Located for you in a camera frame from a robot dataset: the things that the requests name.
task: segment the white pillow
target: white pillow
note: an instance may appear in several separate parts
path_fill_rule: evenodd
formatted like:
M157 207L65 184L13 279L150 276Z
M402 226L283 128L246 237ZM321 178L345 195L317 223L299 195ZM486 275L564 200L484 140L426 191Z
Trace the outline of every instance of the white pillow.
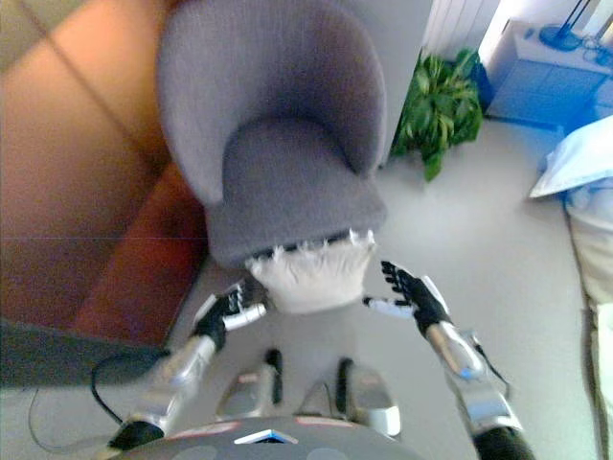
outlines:
M572 191L566 202L585 292L613 303L613 179Z
M613 115L571 132L547 155L547 170L530 192L546 196L613 177Z
M276 248L271 258L251 259L247 268L268 289L277 310L305 314L342 307L361 297L364 275L375 253L373 232L360 238L303 244L286 252Z

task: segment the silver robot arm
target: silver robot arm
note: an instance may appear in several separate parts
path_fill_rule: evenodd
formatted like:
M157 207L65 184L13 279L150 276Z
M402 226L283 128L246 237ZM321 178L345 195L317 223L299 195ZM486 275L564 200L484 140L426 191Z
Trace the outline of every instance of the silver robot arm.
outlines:
M148 389L96 460L119 455L163 438L198 390L213 356L223 348L227 332L266 314L262 303L248 304L245 284L232 285L219 297L211 295L194 320L187 343L157 365Z
M401 300L366 297L373 310L416 319L423 337L443 364L468 434L483 460L534 460L521 435L523 428L498 390L500 375L489 363L474 333L460 333L443 297L427 277L417 278L402 267L382 262L382 272Z

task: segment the bedside table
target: bedside table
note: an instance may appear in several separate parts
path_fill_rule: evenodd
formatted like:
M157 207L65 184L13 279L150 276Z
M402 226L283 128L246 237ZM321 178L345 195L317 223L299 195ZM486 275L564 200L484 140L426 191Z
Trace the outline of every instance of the bedside table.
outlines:
M583 59L582 48L561 52L538 39L540 27L507 24L486 66L491 117L564 126L593 98L610 69Z

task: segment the white bedsheet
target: white bedsheet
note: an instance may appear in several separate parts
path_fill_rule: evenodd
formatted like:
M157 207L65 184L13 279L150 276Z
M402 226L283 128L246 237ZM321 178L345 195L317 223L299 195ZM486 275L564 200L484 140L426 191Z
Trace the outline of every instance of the white bedsheet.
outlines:
M607 459L613 459L613 179L568 194L573 242L581 278L595 314L592 358Z

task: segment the black cable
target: black cable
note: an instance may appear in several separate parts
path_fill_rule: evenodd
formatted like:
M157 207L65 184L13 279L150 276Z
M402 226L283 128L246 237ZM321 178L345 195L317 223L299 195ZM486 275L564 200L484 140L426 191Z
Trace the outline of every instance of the black cable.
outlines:
M84 449L89 449L100 444L104 444L111 437L111 434L103 434L97 436L91 436L89 438L74 441L64 446L55 446L42 441L34 429L34 410L38 402L39 389L36 388L30 402L30 408L28 409L28 430L30 431L30 437L34 443L43 449L45 452L52 453L53 455L70 455L71 453L79 452Z
M511 400L511 390L512 390L512 386L509 383L509 381L507 379L505 379L502 374L500 374L500 372L498 372L498 369L496 369L494 367L494 365L491 363L491 361L488 358L488 355L486 355L486 351L483 349L483 347L481 346L481 344L477 343L475 344L475 349L477 350L477 352L479 352L479 355L481 355L483 357L483 359L486 361L486 364L489 367L489 370L491 370L491 372L498 378L500 379L500 381L502 381L505 384L505 398L507 398L508 401Z
M103 367L106 367L109 363L112 363L112 362L131 361L131 360L134 360L134 359L143 359L143 358L151 359L153 362L155 362L155 361L157 361L161 357L167 357L169 354L170 354L170 352L168 350L164 350L162 352L153 353L153 354L149 354L149 353L118 353L116 355L112 355L112 356L106 357L102 361L98 362L98 364L96 364L92 368L89 389L92 392L92 396L94 397L94 400L96 400L96 403L98 403L98 405L102 408L102 410L104 412L106 412L106 414L108 414L109 417L111 417L118 425L121 425L124 422L122 420L122 418L119 415L117 415L115 413L115 411L113 409L111 409L106 404L106 402L104 402L102 400L102 397L100 396L100 394L98 393L98 389L96 388L97 379L98 379L98 373L100 372L100 370Z

